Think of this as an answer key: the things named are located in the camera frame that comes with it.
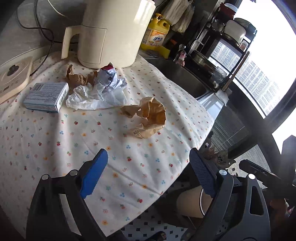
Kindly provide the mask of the person's right hand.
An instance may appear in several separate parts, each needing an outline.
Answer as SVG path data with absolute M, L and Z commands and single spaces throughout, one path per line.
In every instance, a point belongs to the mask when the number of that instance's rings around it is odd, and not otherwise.
M 275 213 L 276 218 L 285 218 L 288 214 L 288 203 L 283 199 L 272 199 L 270 201 L 270 206 Z

